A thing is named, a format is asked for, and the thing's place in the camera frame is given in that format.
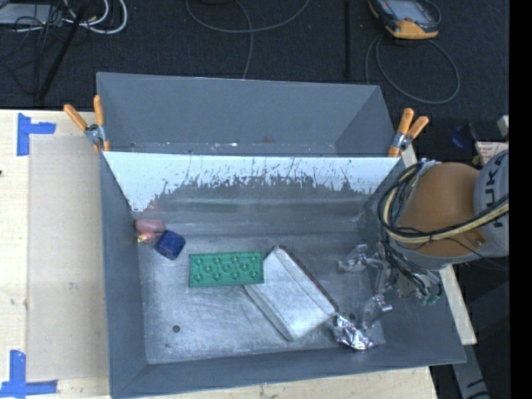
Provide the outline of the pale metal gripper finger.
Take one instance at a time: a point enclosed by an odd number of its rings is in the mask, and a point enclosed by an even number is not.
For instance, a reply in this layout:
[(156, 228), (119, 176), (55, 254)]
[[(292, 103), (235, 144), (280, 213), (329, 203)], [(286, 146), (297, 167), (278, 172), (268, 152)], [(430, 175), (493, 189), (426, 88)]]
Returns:
[(368, 266), (368, 247), (366, 244), (356, 245), (347, 255), (337, 261), (337, 270), (340, 273), (361, 272)]
[(374, 294), (364, 305), (362, 311), (362, 327), (370, 329), (374, 323), (389, 313), (393, 306), (387, 301), (383, 294)]

